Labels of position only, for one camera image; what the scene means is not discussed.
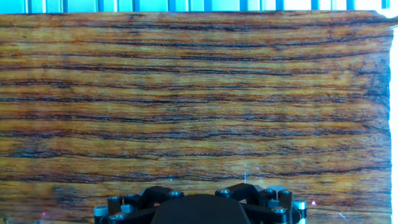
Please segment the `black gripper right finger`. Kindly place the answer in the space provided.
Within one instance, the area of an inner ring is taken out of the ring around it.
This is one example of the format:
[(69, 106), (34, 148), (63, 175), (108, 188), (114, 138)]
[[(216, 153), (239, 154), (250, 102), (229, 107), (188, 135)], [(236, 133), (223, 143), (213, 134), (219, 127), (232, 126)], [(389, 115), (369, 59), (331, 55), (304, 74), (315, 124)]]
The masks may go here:
[(219, 197), (241, 204), (251, 223), (307, 224), (307, 201), (283, 187), (262, 188), (241, 183), (215, 191)]

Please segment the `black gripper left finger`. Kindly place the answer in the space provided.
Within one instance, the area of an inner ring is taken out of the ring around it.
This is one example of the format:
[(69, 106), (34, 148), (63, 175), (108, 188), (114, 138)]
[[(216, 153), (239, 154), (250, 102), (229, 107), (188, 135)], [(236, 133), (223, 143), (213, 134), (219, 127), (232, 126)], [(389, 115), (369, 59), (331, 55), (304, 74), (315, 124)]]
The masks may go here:
[(129, 215), (145, 209), (155, 208), (168, 200), (183, 197), (184, 193), (168, 187), (153, 186), (142, 190), (139, 194), (110, 196), (106, 205), (94, 207), (94, 224), (110, 223), (111, 220), (123, 220)]

